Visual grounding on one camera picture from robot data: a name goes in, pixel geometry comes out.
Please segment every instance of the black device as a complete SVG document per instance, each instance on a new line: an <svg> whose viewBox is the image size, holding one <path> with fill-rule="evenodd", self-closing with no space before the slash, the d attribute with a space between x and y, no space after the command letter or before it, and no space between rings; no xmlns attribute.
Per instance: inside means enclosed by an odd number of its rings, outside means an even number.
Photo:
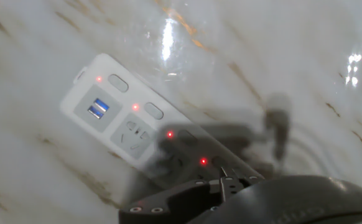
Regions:
<svg viewBox="0 0 362 224"><path fill-rule="evenodd" d="M266 180L222 167L217 180L193 180L119 211L120 224L334 224L362 222L362 188L297 175Z"/></svg>

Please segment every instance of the white plastic casing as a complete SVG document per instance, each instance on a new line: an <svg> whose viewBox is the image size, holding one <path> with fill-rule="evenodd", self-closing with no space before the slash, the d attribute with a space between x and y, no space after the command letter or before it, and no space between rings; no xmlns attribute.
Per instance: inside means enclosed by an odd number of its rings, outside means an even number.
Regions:
<svg viewBox="0 0 362 224"><path fill-rule="evenodd" d="M123 93L110 84L108 77L114 74L128 84L128 90L126 92ZM197 169L204 169L206 173L211 174L213 177L218 177L218 168L211 164L211 159L214 157L221 157L228 164L238 167L242 171L245 168L249 168L240 158L221 145L201 127L192 123L186 116L163 99L163 97L150 89L147 85L140 81L140 79L132 75L109 55L100 54L96 56L92 63L87 68L84 68L77 78L77 82L75 82L73 88L68 92L60 105L61 111L85 131L110 148L111 151L122 157L129 163L129 165L137 168L148 177L154 179L156 184L159 186L166 189L175 184L185 182L190 178L193 172L196 172ZM114 117L114 119L109 121L109 125L102 132L92 128L91 125L84 119L81 119L75 114L75 108L93 86L100 87L122 106L120 112ZM144 110L144 105L146 103L153 103L156 107L163 111L163 118L155 119L147 113ZM139 105L139 109L137 111L132 109L132 106L135 104ZM179 174L176 179L172 180L172 182L155 179L154 174L147 171L147 166L150 166L152 161L155 162L154 159L157 159L155 156L155 152L158 150L157 141L152 141L143 154L138 159L135 159L111 140L111 136L130 113L133 113L138 118L141 118L153 130L157 131L157 134L160 134L160 129L170 124L193 126L192 129L188 130L192 135L198 139L202 136L210 139L214 143L215 147L211 147L210 149L203 148L194 149L188 152L181 152L184 156L187 156L189 160L189 163L182 168L181 174ZM202 158L207 158L207 164L205 166L202 166L200 163Z"/></svg>

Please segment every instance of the marble veining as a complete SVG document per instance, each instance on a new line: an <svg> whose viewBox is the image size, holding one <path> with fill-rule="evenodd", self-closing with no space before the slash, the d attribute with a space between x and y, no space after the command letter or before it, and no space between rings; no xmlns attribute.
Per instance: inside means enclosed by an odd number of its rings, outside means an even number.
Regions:
<svg viewBox="0 0 362 224"><path fill-rule="evenodd" d="M59 112L102 52L197 123L287 111L283 172L362 186L362 1L0 0L0 223L116 223L160 190Z"/></svg>

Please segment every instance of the switch button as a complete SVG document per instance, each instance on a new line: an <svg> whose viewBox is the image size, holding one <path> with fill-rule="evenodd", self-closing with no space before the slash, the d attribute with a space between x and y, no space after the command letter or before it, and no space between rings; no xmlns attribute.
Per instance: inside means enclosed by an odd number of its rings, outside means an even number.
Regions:
<svg viewBox="0 0 362 224"><path fill-rule="evenodd" d="M108 81L122 93L127 92L129 89L129 85L117 75L109 76Z"/></svg>
<svg viewBox="0 0 362 224"><path fill-rule="evenodd" d="M146 112L148 112L155 119L162 119L163 118L163 111L158 109L152 103L145 104L144 109L145 109Z"/></svg>

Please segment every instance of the screw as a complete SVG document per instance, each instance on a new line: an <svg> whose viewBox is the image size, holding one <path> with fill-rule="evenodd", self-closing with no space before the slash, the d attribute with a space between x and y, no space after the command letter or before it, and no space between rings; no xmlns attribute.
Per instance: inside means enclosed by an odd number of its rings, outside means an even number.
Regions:
<svg viewBox="0 0 362 224"><path fill-rule="evenodd" d="M152 213L159 213L159 212L163 212L163 208L153 208L151 210Z"/></svg>
<svg viewBox="0 0 362 224"><path fill-rule="evenodd" d="M134 207L134 208L130 209L130 212L140 212L140 211L142 211L141 207Z"/></svg>

